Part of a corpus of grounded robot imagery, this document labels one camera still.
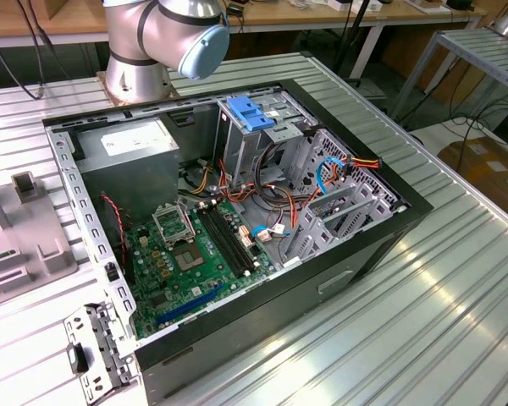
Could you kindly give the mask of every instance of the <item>slotted aluminum surface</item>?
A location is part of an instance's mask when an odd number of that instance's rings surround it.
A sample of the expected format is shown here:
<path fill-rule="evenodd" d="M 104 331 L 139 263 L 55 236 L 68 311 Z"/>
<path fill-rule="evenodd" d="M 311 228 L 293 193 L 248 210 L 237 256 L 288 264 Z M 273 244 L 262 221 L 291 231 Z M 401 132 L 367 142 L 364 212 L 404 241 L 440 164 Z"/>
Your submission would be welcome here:
<path fill-rule="evenodd" d="M 181 95 L 295 78 L 435 207 L 378 270 L 163 404 L 504 404 L 508 218 L 311 58 L 224 63 Z M 64 317 L 103 299 L 52 161 L 43 116 L 109 106 L 94 79 L 44 101 L 0 91 L 0 184 L 31 170 L 50 192 L 80 269 L 0 306 L 0 404 L 83 404 Z M 104 403 L 146 404 L 140 385 Z"/>
<path fill-rule="evenodd" d="M 508 38 L 484 28 L 442 32 L 438 41 L 457 56 L 508 86 Z"/>

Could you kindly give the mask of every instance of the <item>ram slot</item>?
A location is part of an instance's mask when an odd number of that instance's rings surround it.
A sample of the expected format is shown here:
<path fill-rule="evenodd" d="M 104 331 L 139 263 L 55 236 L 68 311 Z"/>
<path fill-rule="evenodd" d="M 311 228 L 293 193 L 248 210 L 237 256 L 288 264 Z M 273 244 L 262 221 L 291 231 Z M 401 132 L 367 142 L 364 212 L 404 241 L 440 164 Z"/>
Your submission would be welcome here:
<path fill-rule="evenodd" d="M 224 220 L 222 215 L 218 213 L 216 208 L 211 215 L 213 216 L 214 222 L 217 224 L 217 228 L 225 230 L 223 235 L 229 241 L 229 244 L 233 247 L 234 251 L 239 256 L 239 260 L 241 261 L 242 265 L 249 271 L 254 271 L 254 262 L 245 252 L 243 244 L 239 242 L 239 240 L 235 237 L 235 234 L 229 229 L 228 223 Z"/>
<path fill-rule="evenodd" d="M 243 277 L 245 271 L 251 270 L 254 266 L 252 264 L 252 268 L 250 268 L 248 265 L 244 263 L 244 261 L 241 260 L 237 252 L 237 245 L 239 245 L 239 242 L 237 241 L 233 233 L 229 231 L 229 227 L 227 224 L 225 228 L 222 228 L 221 226 L 218 225 L 217 222 L 215 222 L 215 217 L 213 215 L 215 211 L 216 209 L 209 208 L 204 211 L 197 212 L 197 215 L 200 221 L 202 222 L 203 227 L 207 230 L 209 236 L 217 246 L 218 251 L 220 251 L 220 254 L 225 259 L 231 271 L 234 273 L 236 277 L 238 278 Z"/>

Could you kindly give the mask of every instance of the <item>yellow wire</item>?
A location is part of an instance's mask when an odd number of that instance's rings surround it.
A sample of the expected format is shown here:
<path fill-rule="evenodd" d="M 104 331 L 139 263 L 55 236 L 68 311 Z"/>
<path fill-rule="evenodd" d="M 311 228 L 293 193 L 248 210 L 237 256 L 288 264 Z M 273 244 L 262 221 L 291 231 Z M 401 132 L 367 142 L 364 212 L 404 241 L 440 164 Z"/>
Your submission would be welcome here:
<path fill-rule="evenodd" d="M 206 167 L 205 168 L 205 173 L 203 174 L 202 184 L 200 184 L 197 189 L 192 190 L 191 193 L 193 193 L 194 195 L 199 195 L 205 189 L 205 186 L 207 185 L 207 174 L 208 174 L 208 172 L 209 172 L 209 168 Z"/>

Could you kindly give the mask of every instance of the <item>wooden table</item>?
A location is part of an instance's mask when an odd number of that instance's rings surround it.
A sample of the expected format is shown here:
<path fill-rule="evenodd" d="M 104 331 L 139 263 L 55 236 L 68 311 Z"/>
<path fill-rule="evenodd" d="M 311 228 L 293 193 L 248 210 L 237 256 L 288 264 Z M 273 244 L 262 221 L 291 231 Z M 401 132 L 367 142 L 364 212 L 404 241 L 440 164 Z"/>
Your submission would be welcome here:
<path fill-rule="evenodd" d="M 321 30 L 342 28 L 347 12 L 337 12 L 324 5 L 314 5 L 300 10 L 287 0 L 278 3 L 248 3 L 245 8 L 245 23 L 240 27 L 236 17 L 229 17 L 231 32 L 267 32 L 286 30 Z M 451 14 L 424 14 L 404 0 L 394 0 L 384 5 L 378 13 L 367 13 L 361 26 L 371 27 L 363 49 L 352 70 L 351 77 L 361 77 L 382 29 L 388 25 L 439 24 L 467 22 L 467 28 L 476 27 L 485 15 L 482 9 L 474 12 L 453 11 Z M 356 16 L 351 13 L 349 26 Z M 107 41 L 108 33 L 105 13 L 100 0 L 69 0 L 49 21 L 41 26 L 54 44 Z M 24 21 L 18 15 L 0 13 L 0 47 L 22 47 L 32 45 Z"/>

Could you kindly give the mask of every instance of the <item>cardboard box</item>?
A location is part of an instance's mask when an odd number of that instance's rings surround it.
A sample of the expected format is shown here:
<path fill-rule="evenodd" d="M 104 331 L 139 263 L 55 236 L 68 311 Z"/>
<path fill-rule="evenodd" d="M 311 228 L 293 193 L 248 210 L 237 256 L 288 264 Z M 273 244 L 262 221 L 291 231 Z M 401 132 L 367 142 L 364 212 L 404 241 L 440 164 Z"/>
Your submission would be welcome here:
<path fill-rule="evenodd" d="M 68 0 L 32 0 L 32 7 L 38 20 L 51 19 Z M 26 13 L 30 17 L 28 0 L 21 0 Z M 0 12 L 21 15 L 19 5 L 15 0 L 0 0 Z"/>
<path fill-rule="evenodd" d="M 462 141 L 446 146 L 439 158 L 456 168 Z M 508 213 L 508 151 L 490 137 L 468 140 L 460 175 Z"/>

